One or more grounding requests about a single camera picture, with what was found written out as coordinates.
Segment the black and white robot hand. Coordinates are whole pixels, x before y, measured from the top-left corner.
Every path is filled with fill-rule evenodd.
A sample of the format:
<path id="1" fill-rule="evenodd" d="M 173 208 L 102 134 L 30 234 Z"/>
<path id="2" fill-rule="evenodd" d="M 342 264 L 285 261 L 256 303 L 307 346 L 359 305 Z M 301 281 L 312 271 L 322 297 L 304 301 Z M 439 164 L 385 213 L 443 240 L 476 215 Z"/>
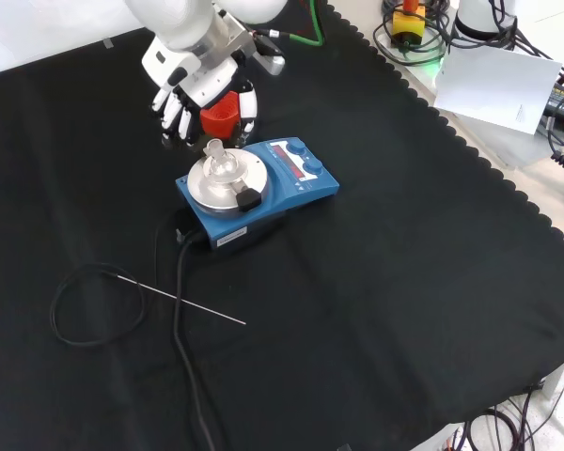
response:
<path id="1" fill-rule="evenodd" d="M 213 107 L 230 91 L 239 94 L 242 110 L 232 126 L 228 142 L 235 148 L 246 144 L 257 116 L 253 85 L 241 74 L 241 66 L 256 47 L 250 33 L 200 41 L 192 50 L 172 50 L 157 36 L 142 58 L 142 65 L 158 92 L 151 112 L 160 118 L 162 139 L 197 146 L 205 135 L 214 136 L 200 124 L 200 113 Z"/>

